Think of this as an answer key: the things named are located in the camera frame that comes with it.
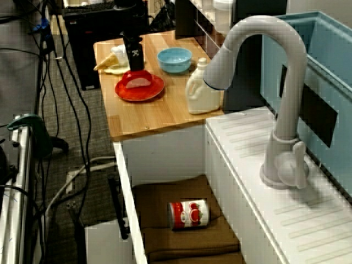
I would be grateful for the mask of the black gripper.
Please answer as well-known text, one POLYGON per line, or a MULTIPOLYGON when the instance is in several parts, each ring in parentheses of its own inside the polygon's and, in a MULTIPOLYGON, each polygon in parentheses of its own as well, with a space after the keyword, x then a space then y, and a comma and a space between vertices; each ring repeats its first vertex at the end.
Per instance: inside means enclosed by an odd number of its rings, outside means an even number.
POLYGON ((122 31, 120 36, 124 41, 125 54, 128 57, 130 70, 133 72, 144 70, 144 53, 142 50, 142 37, 135 33, 122 31))

